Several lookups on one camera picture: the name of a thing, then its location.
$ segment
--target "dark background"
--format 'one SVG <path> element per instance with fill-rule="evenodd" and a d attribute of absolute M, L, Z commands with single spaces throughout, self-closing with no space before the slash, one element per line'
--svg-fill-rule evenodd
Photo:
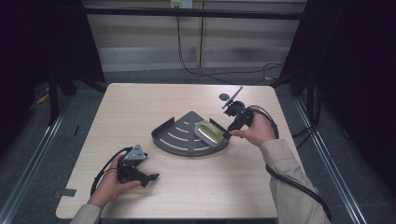
<path fill-rule="evenodd" d="M 80 0 L 0 1 L 0 155 L 18 133 L 37 83 L 55 76 L 105 81 L 86 15 L 45 10 L 82 7 Z"/>
<path fill-rule="evenodd" d="M 312 76 L 327 106 L 394 195 L 395 12 L 395 3 L 386 0 L 308 1 L 307 20 L 300 22 L 281 74 L 303 71 L 292 83 L 295 94 Z"/>

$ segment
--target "beige sleeve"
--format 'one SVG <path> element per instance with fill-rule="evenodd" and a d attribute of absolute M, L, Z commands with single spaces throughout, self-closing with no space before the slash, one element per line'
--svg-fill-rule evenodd
<path fill-rule="evenodd" d="M 295 160 L 285 140 L 271 140 L 260 146 L 264 161 L 275 172 L 316 192 L 311 181 Z M 278 213 L 278 223 L 330 223 L 322 206 L 309 195 L 272 177 L 270 182 Z"/>
<path fill-rule="evenodd" d="M 92 204 L 82 205 L 70 224 L 96 224 L 99 222 L 102 209 Z"/>

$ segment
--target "hand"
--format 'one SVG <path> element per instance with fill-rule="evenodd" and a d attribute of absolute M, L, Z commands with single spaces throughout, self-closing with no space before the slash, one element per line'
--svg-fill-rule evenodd
<path fill-rule="evenodd" d="M 231 135 L 246 138 L 249 143 L 257 147 L 266 141 L 275 139 L 271 122 L 264 115 L 257 112 L 254 112 L 253 122 L 247 130 L 233 130 Z"/>
<path fill-rule="evenodd" d="M 125 190 L 140 186 L 141 183 L 139 180 L 134 180 L 125 184 L 120 183 L 117 177 L 117 164 L 121 157 L 122 155 L 119 155 L 111 162 L 109 169 L 116 169 L 109 170 L 104 174 L 88 203 L 103 209 L 106 204 L 118 198 Z"/>

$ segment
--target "slotted tray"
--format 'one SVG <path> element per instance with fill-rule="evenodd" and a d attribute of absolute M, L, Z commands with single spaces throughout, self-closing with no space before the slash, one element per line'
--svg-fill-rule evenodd
<path fill-rule="evenodd" d="M 230 143 L 227 139 L 223 144 L 211 147 L 195 135 L 195 125 L 202 120 L 194 111 L 177 121 L 173 117 L 152 131 L 152 141 L 160 149 L 182 157 L 203 157 L 227 147 Z"/>

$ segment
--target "tabletop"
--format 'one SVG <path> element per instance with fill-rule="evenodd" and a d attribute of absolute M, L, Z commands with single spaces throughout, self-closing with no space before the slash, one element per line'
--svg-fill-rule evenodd
<path fill-rule="evenodd" d="M 234 118 L 223 113 L 225 102 L 219 95 L 233 95 L 238 90 L 239 86 L 231 85 L 109 85 L 66 186 L 76 189 L 76 195 L 62 197 L 57 217 L 73 218 L 89 200 L 93 179 L 106 162 L 120 149 L 139 144 L 148 158 L 138 169 L 160 177 L 109 203 L 103 218 L 276 218 L 262 154 L 246 139 L 232 137 L 220 152 L 188 158 L 159 149 L 151 138 L 151 132 L 161 124 L 190 111 L 228 127 Z M 301 164 L 273 88 L 246 86 L 235 100 L 267 110 L 280 138 L 286 139 Z"/>

